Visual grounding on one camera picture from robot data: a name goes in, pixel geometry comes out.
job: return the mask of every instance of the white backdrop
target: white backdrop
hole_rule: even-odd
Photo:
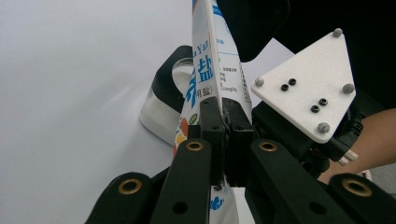
[[[180,45],[189,0],[0,0],[0,223],[83,223],[116,176],[169,166],[139,113]],[[247,83],[291,55],[272,40]]]

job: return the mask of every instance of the white surface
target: white surface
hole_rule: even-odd
[[[233,193],[238,205],[239,224],[254,224],[253,216],[245,200],[245,188],[233,188]]]
[[[152,89],[142,106],[140,122],[156,136],[172,146],[175,142],[175,129],[180,113],[155,96]]]
[[[297,80],[294,86],[289,80]],[[346,84],[354,84],[344,35],[325,35],[269,73],[262,76],[260,87],[253,82],[252,91],[300,131],[318,143],[326,143],[333,136],[347,112],[356,92],[343,93]],[[280,87],[288,84],[289,89]],[[328,101],[320,105],[321,98]],[[320,110],[313,113],[311,107]],[[327,133],[320,133],[318,125],[330,125]]]
[[[167,167],[139,114],[180,45],[190,1],[0,2],[0,223],[83,223],[113,178]],[[247,82],[290,56],[272,41]]]

